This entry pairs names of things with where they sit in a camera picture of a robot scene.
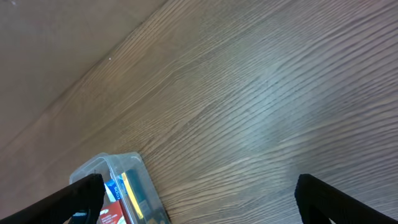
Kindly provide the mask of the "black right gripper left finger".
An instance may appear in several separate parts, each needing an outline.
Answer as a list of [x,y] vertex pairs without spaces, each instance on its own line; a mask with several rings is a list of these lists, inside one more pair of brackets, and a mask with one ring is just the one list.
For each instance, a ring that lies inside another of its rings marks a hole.
[[31,206],[1,220],[1,223],[96,224],[104,204],[101,174],[90,174]]

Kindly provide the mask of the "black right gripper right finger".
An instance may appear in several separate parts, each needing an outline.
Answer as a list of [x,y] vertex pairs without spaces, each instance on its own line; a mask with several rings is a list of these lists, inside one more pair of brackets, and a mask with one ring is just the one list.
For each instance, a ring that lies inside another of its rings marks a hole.
[[310,174],[299,175],[294,196],[303,224],[397,224]]

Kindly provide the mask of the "red white medicine box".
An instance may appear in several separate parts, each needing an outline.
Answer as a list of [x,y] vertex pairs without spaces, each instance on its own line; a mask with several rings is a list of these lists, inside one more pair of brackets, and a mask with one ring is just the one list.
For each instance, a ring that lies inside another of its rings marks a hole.
[[104,207],[99,214],[101,224],[130,224],[122,203],[118,200]]

